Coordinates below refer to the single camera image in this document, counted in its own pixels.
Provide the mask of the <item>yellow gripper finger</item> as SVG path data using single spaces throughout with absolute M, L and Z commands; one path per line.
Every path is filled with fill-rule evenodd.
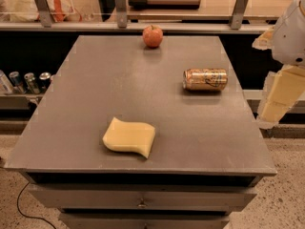
M 272 48 L 275 27 L 270 27 L 260 34 L 253 42 L 252 47 L 257 50 L 270 50 Z
M 260 129 L 272 129 L 305 92 L 305 68 L 284 65 L 269 72 L 258 105 L 256 122 Z

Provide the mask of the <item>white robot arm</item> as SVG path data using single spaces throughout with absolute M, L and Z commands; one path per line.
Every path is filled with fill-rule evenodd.
M 256 122 L 260 129 L 272 129 L 305 92 L 305 0 L 293 0 L 275 25 L 253 42 L 258 50 L 271 50 L 282 64 L 269 72 L 263 87 Z

